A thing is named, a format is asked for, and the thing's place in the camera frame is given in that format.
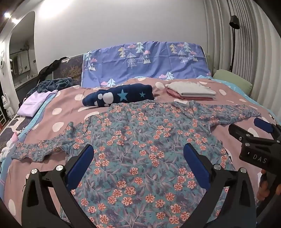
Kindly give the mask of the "person's right hand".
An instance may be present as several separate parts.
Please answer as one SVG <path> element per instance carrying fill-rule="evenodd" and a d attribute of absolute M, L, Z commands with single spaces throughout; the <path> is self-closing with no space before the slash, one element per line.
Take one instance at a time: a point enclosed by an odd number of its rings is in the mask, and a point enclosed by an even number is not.
<path fill-rule="evenodd" d="M 257 199 L 259 201 L 265 200 L 266 197 L 269 196 L 270 190 L 268 188 L 268 182 L 266 180 L 260 181 L 260 186 L 257 192 Z M 276 188 L 276 195 L 280 195 L 281 193 L 281 186 L 279 185 Z"/>

